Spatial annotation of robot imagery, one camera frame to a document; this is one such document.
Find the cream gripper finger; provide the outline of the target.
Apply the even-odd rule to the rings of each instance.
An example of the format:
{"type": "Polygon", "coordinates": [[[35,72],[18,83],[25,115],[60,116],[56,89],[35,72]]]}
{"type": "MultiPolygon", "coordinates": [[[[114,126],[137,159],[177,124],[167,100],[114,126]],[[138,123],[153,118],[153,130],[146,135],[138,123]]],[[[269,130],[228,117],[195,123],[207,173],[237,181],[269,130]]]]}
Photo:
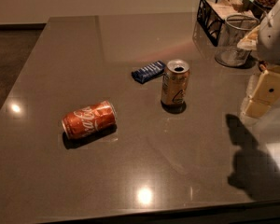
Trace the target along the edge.
{"type": "Polygon", "coordinates": [[[280,66],[272,66],[249,79],[242,113],[259,119],[280,100],[280,66]]]}

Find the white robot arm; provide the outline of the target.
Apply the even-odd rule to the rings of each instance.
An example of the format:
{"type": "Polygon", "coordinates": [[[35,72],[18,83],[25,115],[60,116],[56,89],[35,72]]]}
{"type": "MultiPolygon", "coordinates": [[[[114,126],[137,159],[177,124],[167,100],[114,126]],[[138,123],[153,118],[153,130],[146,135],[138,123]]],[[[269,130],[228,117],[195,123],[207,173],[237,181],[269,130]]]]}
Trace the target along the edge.
{"type": "Polygon", "coordinates": [[[280,99],[280,0],[260,23],[256,48],[267,67],[250,78],[243,113],[259,119],[280,99]]]}

